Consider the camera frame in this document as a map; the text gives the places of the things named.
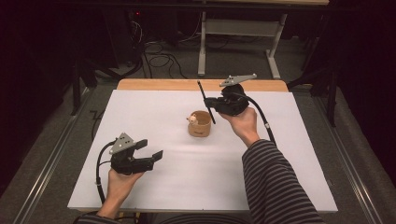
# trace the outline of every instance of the floor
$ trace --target floor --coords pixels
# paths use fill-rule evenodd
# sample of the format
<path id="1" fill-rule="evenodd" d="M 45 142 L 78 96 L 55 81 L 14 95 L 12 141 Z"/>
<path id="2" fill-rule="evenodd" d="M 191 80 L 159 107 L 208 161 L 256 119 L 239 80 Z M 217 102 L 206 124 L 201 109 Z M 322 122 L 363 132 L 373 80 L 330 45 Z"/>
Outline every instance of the floor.
<path id="1" fill-rule="evenodd" d="M 208 41 L 206 75 L 255 73 L 271 79 L 265 47 L 270 39 L 213 36 Z M 196 39 L 177 48 L 163 42 L 146 48 L 144 67 L 131 78 L 196 78 Z M 276 62 L 281 79 L 290 82 L 302 74 L 306 51 L 304 42 L 281 40 Z M 127 67 L 115 69 L 119 73 Z M 81 212 L 67 208 L 80 169 L 90 149 L 108 98 L 117 82 L 97 72 L 98 86 L 82 88 L 82 106 L 70 116 L 72 90 L 64 103 L 48 118 L 20 170 L 0 199 L 1 223 L 72 223 Z M 326 98 L 311 97 L 309 86 L 291 90 L 304 120 L 339 211 L 321 214 L 327 223 L 396 223 L 396 191 L 370 149 L 359 124 L 351 115 L 340 90 L 335 108 L 336 127 L 325 118 Z"/>

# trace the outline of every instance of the desk leg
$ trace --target desk leg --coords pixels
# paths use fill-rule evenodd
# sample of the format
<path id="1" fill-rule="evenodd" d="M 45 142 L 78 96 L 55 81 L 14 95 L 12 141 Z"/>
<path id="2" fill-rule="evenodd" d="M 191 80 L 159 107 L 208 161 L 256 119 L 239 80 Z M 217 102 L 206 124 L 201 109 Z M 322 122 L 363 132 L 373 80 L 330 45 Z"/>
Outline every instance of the desk leg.
<path id="1" fill-rule="evenodd" d="M 287 17 L 288 17 L 287 14 L 282 14 L 282 17 L 280 18 L 279 25 L 277 26 L 276 33 L 274 36 L 273 46 L 271 49 L 268 49 L 266 51 L 266 56 L 268 63 L 270 65 L 273 79 L 280 79 L 280 74 L 279 71 L 277 70 L 274 55 L 277 48 L 277 44 L 279 43 L 280 36 L 282 35 L 283 27 L 285 26 L 285 21 Z"/>
<path id="2" fill-rule="evenodd" d="M 205 38 L 206 38 L 206 12 L 202 12 L 201 22 L 201 47 L 199 51 L 198 59 L 198 77 L 205 76 L 205 64 L 206 64 L 206 49 L 205 49 Z"/>

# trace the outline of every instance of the table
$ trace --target table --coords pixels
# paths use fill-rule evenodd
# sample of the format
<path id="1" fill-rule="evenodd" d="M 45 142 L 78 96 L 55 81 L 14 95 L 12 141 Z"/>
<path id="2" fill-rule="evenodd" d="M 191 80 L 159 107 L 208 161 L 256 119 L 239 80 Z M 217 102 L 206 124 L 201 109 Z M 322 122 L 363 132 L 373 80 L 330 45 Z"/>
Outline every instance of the table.
<path id="1" fill-rule="evenodd" d="M 204 0 L 206 2 L 235 2 L 235 3 L 259 3 L 259 4 L 281 4 L 281 5 L 305 5 L 305 6 L 327 6 L 329 0 Z M 218 20 L 207 19 L 206 12 L 202 12 L 201 22 L 201 47 L 198 59 L 198 76 L 205 75 L 206 34 L 214 35 L 253 35 L 270 36 L 273 38 L 271 49 L 265 51 L 266 58 L 270 65 L 271 74 L 274 79 L 280 79 L 280 74 L 276 66 L 275 52 L 283 27 L 285 26 L 287 14 L 282 14 L 279 21 L 238 21 L 238 20 Z"/>
<path id="2" fill-rule="evenodd" d="M 221 81 L 201 80 L 207 97 L 219 96 Z M 298 108 L 285 83 L 249 80 L 242 85 L 247 95 L 262 105 L 278 147 L 290 160 L 314 206 L 319 212 L 336 211 Z M 189 136 L 186 117 L 197 109 L 206 110 L 196 80 L 122 80 L 108 102 L 68 207 L 86 211 L 101 206 L 93 184 L 98 153 L 105 144 L 126 132 L 136 141 L 148 139 L 148 146 L 134 154 L 137 158 L 150 157 L 159 150 L 163 150 L 163 158 L 135 184 L 122 210 L 246 212 L 248 202 L 241 160 L 246 147 L 217 113 L 214 113 L 216 126 L 212 126 L 207 138 Z M 259 125 L 258 131 L 268 139 L 263 125 Z M 105 153 L 102 161 L 109 158 Z M 109 166 L 104 165 L 100 171 L 104 190 L 108 169 Z"/>

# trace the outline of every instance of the brown cup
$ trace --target brown cup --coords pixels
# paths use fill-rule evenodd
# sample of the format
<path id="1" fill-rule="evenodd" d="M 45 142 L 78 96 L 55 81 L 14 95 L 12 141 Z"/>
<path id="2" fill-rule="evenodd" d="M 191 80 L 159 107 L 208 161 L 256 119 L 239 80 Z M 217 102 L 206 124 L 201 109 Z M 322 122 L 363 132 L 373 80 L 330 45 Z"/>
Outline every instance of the brown cup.
<path id="1" fill-rule="evenodd" d="M 210 134 L 210 125 L 212 119 L 206 111 L 197 110 L 191 113 L 195 114 L 198 124 L 189 123 L 189 134 L 194 137 L 207 137 Z"/>

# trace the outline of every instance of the white tabletop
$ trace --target white tabletop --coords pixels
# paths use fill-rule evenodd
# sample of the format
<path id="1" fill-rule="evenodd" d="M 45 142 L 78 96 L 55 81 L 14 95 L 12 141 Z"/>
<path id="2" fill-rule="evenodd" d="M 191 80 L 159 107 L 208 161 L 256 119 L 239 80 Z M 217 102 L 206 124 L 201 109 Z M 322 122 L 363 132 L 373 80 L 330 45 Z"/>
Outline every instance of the white tabletop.
<path id="1" fill-rule="evenodd" d="M 294 97 L 290 92 L 247 91 L 271 124 L 277 145 L 295 169 L 319 212 L 337 211 Z M 206 97 L 219 97 L 207 91 Z M 207 138 L 188 134 L 186 117 L 206 110 L 199 91 L 113 91 L 91 150 L 70 199 L 69 208 L 101 206 L 95 164 L 101 148 L 121 133 L 135 141 L 148 139 L 136 158 L 163 150 L 163 158 L 135 184 L 121 209 L 140 212 L 247 211 L 242 160 L 246 150 L 229 123 L 213 110 L 217 124 Z M 268 134 L 259 119 L 259 133 Z M 108 151 L 102 161 L 108 161 Z M 106 194 L 109 163 L 101 166 Z"/>

